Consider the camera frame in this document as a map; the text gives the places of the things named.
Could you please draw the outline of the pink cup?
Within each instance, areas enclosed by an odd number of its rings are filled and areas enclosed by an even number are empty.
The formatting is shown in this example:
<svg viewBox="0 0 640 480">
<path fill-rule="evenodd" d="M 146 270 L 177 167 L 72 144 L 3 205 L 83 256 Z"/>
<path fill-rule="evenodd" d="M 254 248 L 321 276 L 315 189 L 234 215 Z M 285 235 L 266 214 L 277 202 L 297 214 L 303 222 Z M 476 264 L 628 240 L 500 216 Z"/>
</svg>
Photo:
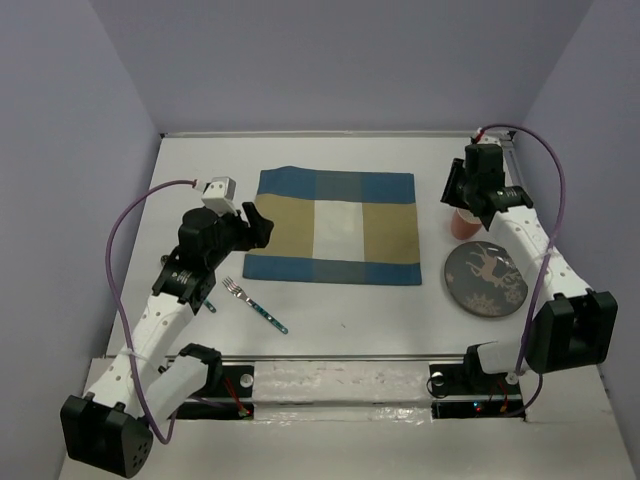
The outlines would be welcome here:
<svg viewBox="0 0 640 480">
<path fill-rule="evenodd" d="M 469 210 L 457 208 L 452 214 L 450 231 L 457 240 L 468 240 L 483 228 L 480 219 Z"/>
</svg>

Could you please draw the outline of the fork with teal handle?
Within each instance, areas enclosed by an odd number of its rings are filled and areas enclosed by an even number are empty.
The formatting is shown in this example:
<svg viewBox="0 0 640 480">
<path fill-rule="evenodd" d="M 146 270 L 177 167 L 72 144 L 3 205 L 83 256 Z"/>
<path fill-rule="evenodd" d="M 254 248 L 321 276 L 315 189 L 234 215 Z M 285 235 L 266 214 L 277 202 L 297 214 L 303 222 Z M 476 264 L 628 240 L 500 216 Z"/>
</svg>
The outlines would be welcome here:
<svg viewBox="0 0 640 480">
<path fill-rule="evenodd" d="M 268 321 L 272 326 L 274 326 L 280 333 L 287 335 L 289 330 L 286 326 L 284 326 L 279 320 L 277 320 L 273 315 L 271 315 L 266 309 L 264 309 L 261 305 L 255 302 L 251 297 L 249 297 L 246 292 L 230 277 L 226 277 L 222 280 L 225 288 L 236 298 L 242 300 L 246 304 L 248 304 L 253 310 L 255 310 L 261 317 L 263 317 L 266 321 Z"/>
</svg>

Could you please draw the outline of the blue beige checked cloth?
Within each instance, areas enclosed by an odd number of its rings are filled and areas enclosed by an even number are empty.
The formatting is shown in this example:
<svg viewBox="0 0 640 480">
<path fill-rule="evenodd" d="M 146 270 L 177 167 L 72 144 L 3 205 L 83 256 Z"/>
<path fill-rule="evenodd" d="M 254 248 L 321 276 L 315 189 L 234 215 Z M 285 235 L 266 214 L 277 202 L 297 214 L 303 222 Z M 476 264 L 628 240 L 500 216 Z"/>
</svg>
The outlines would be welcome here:
<svg viewBox="0 0 640 480">
<path fill-rule="evenodd" d="M 410 173 L 264 170 L 255 205 L 274 229 L 267 247 L 246 254 L 247 279 L 381 286 L 422 282 Z"/>
</svg>

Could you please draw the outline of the dark patterned plate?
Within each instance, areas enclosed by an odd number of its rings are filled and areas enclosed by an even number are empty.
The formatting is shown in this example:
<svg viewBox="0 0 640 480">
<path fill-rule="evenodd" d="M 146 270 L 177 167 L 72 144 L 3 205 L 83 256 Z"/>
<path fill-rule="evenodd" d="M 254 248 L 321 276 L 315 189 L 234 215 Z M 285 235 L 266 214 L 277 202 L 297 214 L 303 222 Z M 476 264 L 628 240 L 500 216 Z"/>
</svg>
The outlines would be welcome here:
<svg viewBox="0 0 640 480">
<path fill-rule="evenodd" d="M 444 262 L 443 276 L 452 299 L 481 318 L 510 316 L 528 296 L 527 283 L 507 251 L 486 241 L 453 249 Z"/>
</svg>

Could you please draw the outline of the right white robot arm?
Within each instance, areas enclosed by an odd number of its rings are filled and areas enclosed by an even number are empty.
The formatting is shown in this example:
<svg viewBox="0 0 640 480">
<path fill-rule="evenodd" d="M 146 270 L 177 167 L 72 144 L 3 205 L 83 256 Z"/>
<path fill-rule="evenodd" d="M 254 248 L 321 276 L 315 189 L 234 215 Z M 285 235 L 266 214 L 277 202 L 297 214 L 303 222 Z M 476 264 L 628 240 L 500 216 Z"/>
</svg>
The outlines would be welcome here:
<svg viewBox="0 0 640 480">
<path fill-rule="evenodd" d="M 464 157 L 452 162 L 442 201 L 481 221 L 506 249 L 531 293 L 520 338 L 468 348 L 460 368 L 468 390 L 486 390 L 498 374 L 547 374 L 606 360 L 618 303 L 610 292 L 593 290 L 569 266 L 529 195 L 507 185 L 499 145 L 467 145 Z"/>
</svg>

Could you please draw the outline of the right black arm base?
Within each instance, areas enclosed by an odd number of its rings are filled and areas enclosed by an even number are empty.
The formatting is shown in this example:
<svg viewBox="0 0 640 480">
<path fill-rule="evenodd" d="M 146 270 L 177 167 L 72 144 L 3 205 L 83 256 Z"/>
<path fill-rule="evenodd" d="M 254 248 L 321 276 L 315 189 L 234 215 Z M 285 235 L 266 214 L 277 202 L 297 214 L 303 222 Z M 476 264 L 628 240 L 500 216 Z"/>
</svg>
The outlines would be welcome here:
<svg viewBox="0 0 640 480">
<path fill-rule="evenodd" d="M 471 377 L 462 363 L 429 366 L 426 389 L 432 397 L 434 420 L 520 417 L 524 398 L 517 380 L 506 374 Z"/>
</svg>

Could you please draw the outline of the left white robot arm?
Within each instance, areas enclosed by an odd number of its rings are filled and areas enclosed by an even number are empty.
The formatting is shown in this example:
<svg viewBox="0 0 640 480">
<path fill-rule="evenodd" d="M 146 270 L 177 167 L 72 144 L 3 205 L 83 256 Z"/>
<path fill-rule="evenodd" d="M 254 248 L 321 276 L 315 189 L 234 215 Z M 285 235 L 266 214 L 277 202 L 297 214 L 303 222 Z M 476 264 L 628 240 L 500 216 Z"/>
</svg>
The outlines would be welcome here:
<svg viewBox="0 0 640 480">
<path fill-rule="evenodd" d="M 130 479 L 146 463 L 154 441 L 192 395 L 215 392 L 223 377 L 220 353 L 203 345 L 183 347 L 175 363 L 161 367 L 169 347 L 195 318 L 216 284 L 216 268 L 233 252 L 268 245 L 274 224 L 251 202 L 241 211 L 187 211 L 178 244 L 163 263 L 140 320 L 125 325 L 125 344 L 107 371 L 82 396 L 60 410 L 68 456 Z"/>
</svg>

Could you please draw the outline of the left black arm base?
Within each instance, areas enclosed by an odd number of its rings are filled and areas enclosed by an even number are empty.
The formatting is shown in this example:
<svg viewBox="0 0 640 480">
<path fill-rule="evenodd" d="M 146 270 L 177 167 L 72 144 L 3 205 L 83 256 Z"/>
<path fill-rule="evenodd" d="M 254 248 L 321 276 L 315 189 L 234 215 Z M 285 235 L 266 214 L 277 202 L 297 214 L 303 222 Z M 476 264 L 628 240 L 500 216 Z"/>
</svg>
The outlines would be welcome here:
<svg viewBox="0 0 640 480">
<path fill-rule="evenodd" d="M 250 420 L 254 414 L 254 364 L 225 363 L 223 378 L 207 385 L 177 410 L 178 420 Z"/>
</svg>

